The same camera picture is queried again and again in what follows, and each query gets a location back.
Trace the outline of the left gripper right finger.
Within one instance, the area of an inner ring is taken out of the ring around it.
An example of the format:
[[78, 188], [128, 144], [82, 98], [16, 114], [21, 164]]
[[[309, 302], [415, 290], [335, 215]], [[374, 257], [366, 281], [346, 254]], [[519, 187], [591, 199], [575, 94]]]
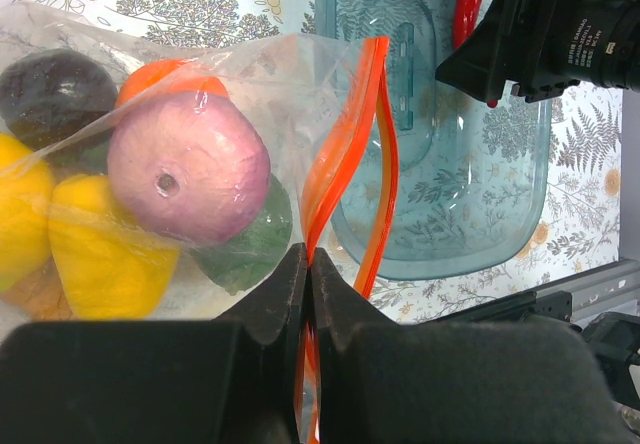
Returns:
[[621, 443], [584, 340], [555, 320], [400, 325], [311, 264], [324, 443]]

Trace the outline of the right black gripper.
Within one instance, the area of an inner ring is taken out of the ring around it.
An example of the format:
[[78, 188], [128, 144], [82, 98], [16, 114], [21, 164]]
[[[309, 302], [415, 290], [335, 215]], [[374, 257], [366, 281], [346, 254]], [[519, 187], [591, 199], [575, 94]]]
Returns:
[[529, 102], [580, 82], [639, 89], [639, 0], [493, 0], [435, 78], [496, 104], [507, 82]]

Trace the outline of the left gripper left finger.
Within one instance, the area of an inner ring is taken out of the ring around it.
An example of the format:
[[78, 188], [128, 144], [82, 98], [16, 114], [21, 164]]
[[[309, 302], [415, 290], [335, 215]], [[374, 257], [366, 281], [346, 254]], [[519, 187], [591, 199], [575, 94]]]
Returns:
[[5, 443], [295, 443], [307, 256], [219, 317], [38, 322], [1, 346]]

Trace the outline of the yellow bell pepper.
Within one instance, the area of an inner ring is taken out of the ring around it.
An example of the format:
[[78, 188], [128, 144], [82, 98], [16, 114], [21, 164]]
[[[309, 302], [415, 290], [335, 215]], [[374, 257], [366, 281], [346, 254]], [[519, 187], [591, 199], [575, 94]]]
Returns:
[[144, 231], [104, 175], [76, 175], [54, 189], [49, 238], [65, 297], [81, 319], [146, 318], [158, 307], [180, 248]]

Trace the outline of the orange ginger root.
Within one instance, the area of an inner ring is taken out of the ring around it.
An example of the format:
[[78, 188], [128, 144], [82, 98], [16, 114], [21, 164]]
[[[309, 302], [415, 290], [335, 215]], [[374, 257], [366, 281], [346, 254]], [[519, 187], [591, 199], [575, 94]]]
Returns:
[[1, 299], [36, 321], [73, 320], [53, 259], [1, 293]]

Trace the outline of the purple onion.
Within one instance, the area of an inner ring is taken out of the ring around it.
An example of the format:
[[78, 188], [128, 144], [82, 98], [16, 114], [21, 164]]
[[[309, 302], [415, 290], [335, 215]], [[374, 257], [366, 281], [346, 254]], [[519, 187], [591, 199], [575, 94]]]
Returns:
[[178, 92], [118, 112], [108, 151], [113, 193], [147, 230], [197, 245], [243, 232], [264, 206], [270, 156], [227, 98]]

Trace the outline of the clear zip top bag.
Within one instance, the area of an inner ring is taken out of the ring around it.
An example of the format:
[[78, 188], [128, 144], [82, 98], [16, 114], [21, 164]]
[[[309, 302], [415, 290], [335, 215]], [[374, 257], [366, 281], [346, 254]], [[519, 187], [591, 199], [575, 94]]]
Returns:
[[1, 439], [299, 443], [307, 267], [378, 137], [387, 36], [160, 46], [1, 9]]

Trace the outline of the yellow lemon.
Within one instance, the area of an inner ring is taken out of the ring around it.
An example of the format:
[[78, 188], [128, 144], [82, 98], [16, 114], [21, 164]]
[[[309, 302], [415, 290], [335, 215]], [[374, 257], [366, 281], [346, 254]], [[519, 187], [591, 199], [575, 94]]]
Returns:
[[1, 289], [50, 258], [48, 212], [55, 187], [48, 164], [17, 138], [1, 136]]

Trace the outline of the orange fruit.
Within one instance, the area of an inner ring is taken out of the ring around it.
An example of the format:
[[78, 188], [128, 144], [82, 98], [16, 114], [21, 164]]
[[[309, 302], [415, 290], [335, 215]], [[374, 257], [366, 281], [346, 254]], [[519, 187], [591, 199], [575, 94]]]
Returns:
[[154, 61], [133, 72], [122, 85], [115, 107], [118, 108], [140, 94], [162, 95], [183, 91], [206, 92], [225, 98], [229, 93], [215, 76], [186, 59]]

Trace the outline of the dark purple fruit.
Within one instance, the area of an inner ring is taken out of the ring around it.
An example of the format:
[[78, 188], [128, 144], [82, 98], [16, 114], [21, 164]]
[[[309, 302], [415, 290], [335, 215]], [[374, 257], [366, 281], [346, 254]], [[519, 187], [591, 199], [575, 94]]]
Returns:
[[117, 86], [71, 49], [31, 53], [1, 72], [1, 118], [34, 151], [64, 142], [115, 109]]

